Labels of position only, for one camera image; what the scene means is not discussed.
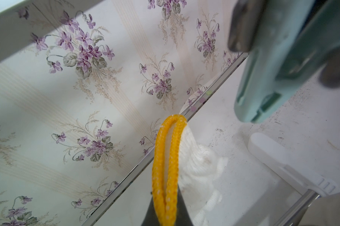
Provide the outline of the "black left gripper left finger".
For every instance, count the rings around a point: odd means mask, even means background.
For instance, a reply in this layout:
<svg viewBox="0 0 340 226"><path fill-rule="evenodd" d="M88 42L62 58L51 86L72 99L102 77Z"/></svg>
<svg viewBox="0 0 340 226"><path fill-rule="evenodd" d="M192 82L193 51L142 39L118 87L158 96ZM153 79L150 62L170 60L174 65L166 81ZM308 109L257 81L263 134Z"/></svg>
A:
<svg viewBox="0 0 340 226"><path fill-rule="evenodd" d="M141 226L157 226L157 215L154 208L153 199L151 199L148 210Z"/></svg>

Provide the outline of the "white knit glove yellow cuff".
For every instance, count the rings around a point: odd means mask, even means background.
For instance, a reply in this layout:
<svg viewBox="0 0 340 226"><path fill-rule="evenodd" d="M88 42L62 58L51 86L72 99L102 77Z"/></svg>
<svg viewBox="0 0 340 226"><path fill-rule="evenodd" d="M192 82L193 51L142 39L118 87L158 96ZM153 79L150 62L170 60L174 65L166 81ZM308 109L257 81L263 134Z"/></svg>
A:
<svg viewBox="0 0 340 226"><path fill-rule="evenodd" d="M193 226L207 226L206 214L222 200L214 186L228 163L209 147L196 142L182 115L169 116L160 126L152 167L152 195L161 226L175 226L180 188Z"/></svg>

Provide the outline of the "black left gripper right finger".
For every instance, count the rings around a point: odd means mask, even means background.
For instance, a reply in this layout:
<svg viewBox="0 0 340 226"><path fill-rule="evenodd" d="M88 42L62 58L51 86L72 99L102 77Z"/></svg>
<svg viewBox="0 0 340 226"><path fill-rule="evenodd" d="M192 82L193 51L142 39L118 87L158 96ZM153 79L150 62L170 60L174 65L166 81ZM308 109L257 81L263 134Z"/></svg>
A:
<svg viewBox="0 0 340 226"><path fill-rule="evenodd" d="M177 215L176 226L193 226L190 215L187 211L185 201L182 197L180 188L177 192Z"/></svg>

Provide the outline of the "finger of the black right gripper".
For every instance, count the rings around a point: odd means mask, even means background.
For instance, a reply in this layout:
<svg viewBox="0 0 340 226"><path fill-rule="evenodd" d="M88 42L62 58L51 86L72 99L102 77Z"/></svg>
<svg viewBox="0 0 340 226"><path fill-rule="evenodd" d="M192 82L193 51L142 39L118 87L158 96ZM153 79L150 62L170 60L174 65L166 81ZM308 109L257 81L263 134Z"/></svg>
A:
<svg viewBox="0 0 340 226"><path fill-rule="evenodd" d="M340 88L340 47L330 54L320 73L319 82L329 89Z"/></svg>
<svg viewBox="0 0 340 226"><path fill-rule="evenodd" d="M266 0L239 0L236 3L227 44L231 52L250 52L266 4Z"/></svg>

